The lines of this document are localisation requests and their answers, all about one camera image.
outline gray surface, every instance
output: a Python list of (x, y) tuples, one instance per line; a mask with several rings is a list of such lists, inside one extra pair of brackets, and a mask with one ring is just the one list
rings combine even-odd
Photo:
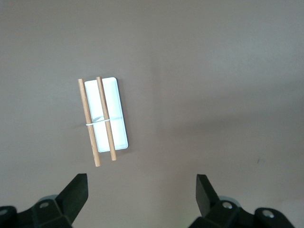
[[(81, 227), (187, 227), (196, 174), (304, 226), (304, 1), (0, 2), (0, 205), (87, 172)], [(118, 79), (129, 148), (95, 168), (78, 78)]]

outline silver bolt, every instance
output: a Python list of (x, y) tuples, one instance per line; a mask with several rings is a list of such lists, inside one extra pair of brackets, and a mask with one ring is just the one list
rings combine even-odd
[(40, 208), (46, 208), (48, 206), (48, 202), (41, 203)]
[(8, 212), (8, 210), (6, 210), (6, 209), (0, 210), (0, 216), (5, 215), (7, 212)]
[(271, 211), (269, 211), (269, 210), (263, 210), (262, 213), (267, 218), (271, 218), (272, 219), (272, 218), (275, 217), (275, 215)]
[(231, 205), (231, 203), (229, 203), (229, 202), (223, 202), (223, 207), (224, 208), (226, 208), (226, 209), (232, 209), (232, 205)]

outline wooden stick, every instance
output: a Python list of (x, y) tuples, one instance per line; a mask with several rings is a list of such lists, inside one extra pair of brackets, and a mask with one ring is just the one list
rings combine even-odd
[[(104, 90), (103, 79), (101, 77), (97, 77), (96, 79), (97, 79), (98, 90), (99, 90), (99, 95), (100, 95), (100, 99), (101, 99), (101, 105), (102, 105), (103, 112), (104, 112), (104, 117), (105, 117), (104, 119), (107, 120), (107, 119), (110, 119), (110, 116), (109, 116), (108, 106), (106, 104), (106, 99), (105, 99), (105, 90)], [(106, 127), (106, 134), (108, 135), (109, 145), (110, 145), (111, 159), (113, 161), (115, 161), (116, 152), (115, 152), (115, 144), (114, 144), (110, 121), (105, 122), (105, 127)]]
[[(84, 107), (84, 112), (85, 112), (85, 117), (86, 117), (85, 121), (87, 124), (91, 124), (92, 117), (90, 114), (90, 107), (89, 107), (89, 102), (87, 100), (86, 87), (85, 87), (84, 80), (78, 79), (78, 85), (79, 85), (82, 105)], [(96, 142), (96, 138), (95, 138), (94, 127), (93, 127), (93, 125), (90, 125), (87, 127), (87, 129), (89, 131), (95, 166), (98, 167), (98, 166), (100, 166), (100, 158), (99, 158), (99, 152), (98, 152), (97, 142)]]

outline screw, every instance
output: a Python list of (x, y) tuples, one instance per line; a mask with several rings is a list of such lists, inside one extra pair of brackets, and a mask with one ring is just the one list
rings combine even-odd
[(48, 202), (41, 203), (40, 208), (46, 208), (48, 206)]
[(272, 218), (275, 217), (275, 215), (271, 211), (269, 211), (269, 210), (263, 210), (262, 213), (267, 218), (271, 218), (272, 219)]
[(226, 208), (226, 209), (232, 209), (232, 205), (231, 205), (231, 203), (229, 203), (229, 202), (223, 202), (223, 207), (224, 208)]
[(6, 209), (0, 210), (0, 216), (5, 215), (7, 212), (8, 212), (8, 210), (6, 210)]

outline wooden dowel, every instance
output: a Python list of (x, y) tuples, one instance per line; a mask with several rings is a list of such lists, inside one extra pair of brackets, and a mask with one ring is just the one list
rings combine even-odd
[[(79, 85), (82, 105), (84, 107), (84, 112), (85, 112), (85, 117), (86, 117), (85, 121), (87, 124), (91, 124), (92, 117), (90, 114), (90, 107), (89, 107), (89, 102), (87, 100), (86, 87), (85, 87), (84, 80), (78, 79), (78, 85)], [(98, 166), (100, 166), (100, 158), (99, 158), (99, 152), (98, 152), (97, 142), (96, 142), (96, 138), (95, 138), (94, 127), (93, 127), (93, 125), (90, 125), (87, 127), (87, 129), (89, 131), (95, 166), (98, 167)]]
[[(96, 79), (97, 79), (97, 84), (98, 84), (101, 105), (102, 105), (103, 113), (104, 113), (104, 117), (105, 117), (104, 119), (107, 120), (107, 119), (110, 119), (110, 116), (109, 116), (108, 106), (106, 104), (106, 99), (105, 99), (105, 90), (104, 90), (103, 79), (101, 77), (97, 77)], [(107, 134), (108, 140), (109, 140), (109, 145), (110, 145), (111, 159), (113, 161), (115, 161), (116, 160), (115, 144), (114, 144), (114, 139), (113, 139), (112, 128), (111, 128), (110, 122), (111, 121), (106, 121), (105, 127), (106, 127), (106, 134)]]

